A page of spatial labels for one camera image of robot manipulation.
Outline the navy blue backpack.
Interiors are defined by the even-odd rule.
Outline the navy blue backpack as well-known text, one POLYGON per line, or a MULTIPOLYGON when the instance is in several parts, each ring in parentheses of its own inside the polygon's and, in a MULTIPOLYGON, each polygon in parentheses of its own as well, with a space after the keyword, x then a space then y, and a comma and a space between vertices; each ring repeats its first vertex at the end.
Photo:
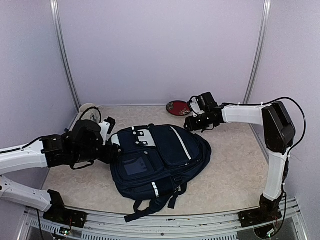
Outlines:
POLYGON ((198 134, 176 125, 142 125, 120 130, 110 141, 119 149, 110 163, 118 192, 134 200, 128 223, 174 209, 188 183, 209 164, 210 144, 198 134))

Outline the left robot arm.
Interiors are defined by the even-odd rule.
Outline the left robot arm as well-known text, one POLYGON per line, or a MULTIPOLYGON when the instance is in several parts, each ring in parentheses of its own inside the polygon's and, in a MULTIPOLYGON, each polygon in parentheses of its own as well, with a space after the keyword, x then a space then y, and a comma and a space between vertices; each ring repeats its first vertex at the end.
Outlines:
POLYGON ((110 164, 120 152, 118 137, 112 136, 115 122, 112 118, 96 123, 78 120, 72 130, 62 135, 41 136, 26 145, 0 151, 0 198, 34 208, 49 220, 61 223, 71 219, 74 211, 65 207, 61 194, 54 190, 39 190, 14 182, 5 174, 33 168, 55 168, 84 163, 92 166, 95 161, 110 164))

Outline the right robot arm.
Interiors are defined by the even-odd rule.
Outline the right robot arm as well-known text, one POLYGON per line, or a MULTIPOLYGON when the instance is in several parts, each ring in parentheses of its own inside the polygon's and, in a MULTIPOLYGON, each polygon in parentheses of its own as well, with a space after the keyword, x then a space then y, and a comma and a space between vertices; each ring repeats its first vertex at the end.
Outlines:
POLYGON ((186 118, 184 128, 190 132, 206 131, 209 126, 225 123, 243 123, 263 128, 264 144, 268 156, 268 172, 259 207, 239 212, 243 228, 276 220, 284 220, 280 202, 285 192, 285 180, 289 171, 290 150, 294 146, 296 128, 280 100, 269 103, 218 104, 210 92, 192 96, 187 103, 192 116, 186 118))

